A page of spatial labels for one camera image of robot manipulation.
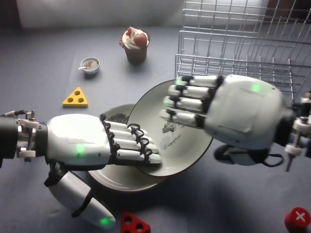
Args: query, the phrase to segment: robotic hand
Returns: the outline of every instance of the robotic hand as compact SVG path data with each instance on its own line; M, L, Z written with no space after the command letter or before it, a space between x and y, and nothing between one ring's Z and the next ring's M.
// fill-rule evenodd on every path
M258 163L264 163L274 142L286 146L296 122L281 91L254 78L185 76L168 92L164 105L176 111L162 110L163 119L203 129L230 147L255 152L252 159Z
M26 119L17 118L18 114L26 114ZM161 163L158 148L145 130L137 124L105 121L103 114L99 118L63 115L42 123L35 120L34 111L12 111L0 116L0 146L1 163L15 154L26 161L44 156L50 165L45 186L72 211L72 217L82 217L102 228L113 227L115 218L71 171L98 170L108 164Z

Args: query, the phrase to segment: wire rack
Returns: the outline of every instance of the wire rack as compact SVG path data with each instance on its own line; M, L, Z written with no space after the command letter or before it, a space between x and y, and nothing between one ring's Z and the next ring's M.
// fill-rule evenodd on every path
M285 9L281 0L275 7L267 0L186 0L176 78L246 75L295 100L311 74L311 10L295 4Z

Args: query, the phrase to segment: tabletop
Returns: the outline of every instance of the tabletop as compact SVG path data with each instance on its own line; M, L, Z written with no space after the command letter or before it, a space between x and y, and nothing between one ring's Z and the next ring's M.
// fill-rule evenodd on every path
M153 86L174 79L178 28L146 28L151 43L147 60L138 67L127 62L119 47L125 30L0 32L0 114L35 110L38 121L68 113L98 116L136 103ZM100 72L91 78L78 70L90 56L100 60ZM64 109L62 101L76 87L81 87L89 107ZM295 207L311 211L311 159L295 159L290 172L284 172L285 164L276 168L227 165L213 157L220 145L214 140L191 169L139 193L116 192L86 172L78 174L116 216L116 227L106 231L111 233L120 232L123 210L150 224L152 233L285 233L288 212ZM272 153L283 153L283 148L273 146ZM44 186L48 172L44 158L31 163L17 158L3 161L0 232L105 232L71 218Z

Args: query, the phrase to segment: yellow toy block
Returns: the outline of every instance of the yellow toy block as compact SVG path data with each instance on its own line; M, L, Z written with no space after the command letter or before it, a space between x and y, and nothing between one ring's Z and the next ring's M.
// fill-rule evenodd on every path
M74 107L74 108L86 108L88 107L87 100L82 93L80 87L77 87L64 101L64 107Z

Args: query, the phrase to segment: bowl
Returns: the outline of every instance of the bowl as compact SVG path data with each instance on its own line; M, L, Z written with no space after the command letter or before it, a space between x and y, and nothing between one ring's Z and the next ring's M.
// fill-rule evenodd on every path
M94 65L92 65L91 67L82 69L86 74L95 74L98 72L99 70L99 65L100 62L96 57L87 57L85 59L82 60L82 62L80 63L80 67L84 67L86 65L87 62L92 61Z
M135 105L127 104L105 112L106 120L127 124L128 117ZM134 166L106 165L101 170L89 171L100 184L121 192L138 192L156 186L165 178L152 177Z
M204 130L169 123L159 116L167 107L163 99L175 80L163 82L149 90L137 102L128 123L136 123L148 132L156 146L162 163L158 166L140 166L140 171L151 176L171 176L192 166L209 148L212 137Z

